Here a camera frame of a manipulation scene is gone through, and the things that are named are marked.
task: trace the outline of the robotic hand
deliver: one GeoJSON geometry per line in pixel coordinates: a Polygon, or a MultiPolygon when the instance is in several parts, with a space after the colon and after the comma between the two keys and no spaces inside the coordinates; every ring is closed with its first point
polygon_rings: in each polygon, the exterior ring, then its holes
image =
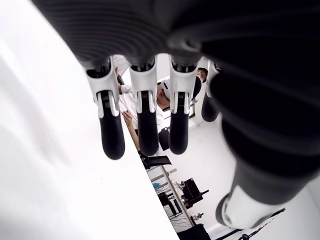
{"type": "Polygon", "coordinates": [[[102,146],[124,154],[114,54],[130,65],[141,151],[158,148],[156,55],[170,61],[169,146],[188,145],[197,62],[219,65],[208,81],[206,121],[222,113],[237,164],[216,209],[229,227],[253,228],[320,170],[320,3],[310,0],[33,0],[83,66],[98,105],[102,146]]]}

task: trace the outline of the black equipment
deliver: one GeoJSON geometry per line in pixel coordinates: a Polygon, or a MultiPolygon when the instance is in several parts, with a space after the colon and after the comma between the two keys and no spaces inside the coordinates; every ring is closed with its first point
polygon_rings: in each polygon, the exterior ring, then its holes
{"type": "Polygon", "coordinates": [[[195,203],[203,200],[203,194],[209,192],[209,190],[200,192],[193,178],[190,178],[187,181],[183,181],[181,185],[183,185],[183,195],[181,196],[181,198],[186,209],[192,208],[195,203]]]}

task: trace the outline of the cable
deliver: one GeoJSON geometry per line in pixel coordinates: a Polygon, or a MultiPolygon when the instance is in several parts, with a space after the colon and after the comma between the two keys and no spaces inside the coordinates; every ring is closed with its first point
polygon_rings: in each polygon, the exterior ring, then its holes
{"type": "Polygon", "coordinates": [[[190,226],[180,226],[180,225],[173,225],[172,226],[175,226],[175,227],[182,227],[182,228],[189,228],[190,226]]]}

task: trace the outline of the white surface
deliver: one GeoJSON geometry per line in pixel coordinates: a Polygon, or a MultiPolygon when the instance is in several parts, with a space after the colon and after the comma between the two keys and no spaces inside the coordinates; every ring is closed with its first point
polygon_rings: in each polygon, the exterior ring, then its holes
{"type": "Polygon", "coordinates": [[[311,181],[307,185],[307,189],[309,190],[313,203],[320,214],[320,177],[318,176],[316,179],[311,181]]]}
{"type": "Polygon", "coordinates": [[[0,32],[0,239],[178,239],[126,128],[105,156],[82,67],[32,4],[1,1],[0,32]]]}
{"type": "MultiPolygon", "coordinates": [[[[254,235],[255,240],[318,240],[320,236],[320,215],[307,191],[303,189],[293,200],[285,204],[286,211],[280,213],[271,223],[254,235]]],[[[256,229],[238,232],[226,240],[238,240],[243,233],[250,234],[256,229]]],[[[230,230],[210,237],[221,237],[230,230]]]]}

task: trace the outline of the human arm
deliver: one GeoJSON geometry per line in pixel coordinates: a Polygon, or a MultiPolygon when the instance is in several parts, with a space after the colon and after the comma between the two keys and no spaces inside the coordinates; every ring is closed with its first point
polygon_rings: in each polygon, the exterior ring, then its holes
{"type": "Polygon", "coordinates": [[[123,115],[125,124],[126,124],[128,130],[129,130],[129,133],[131,135],[131,138],[133,140],[133,143],[135,145],[135,148],[136,148],[137,151],[140,151],[139,138],[138,138],[137,133],[135,131],[135,128],[134,128],[134,126],[132,124],[132,115],[128,110],[127,111],[123,111],[122,115],[123,115]]]}

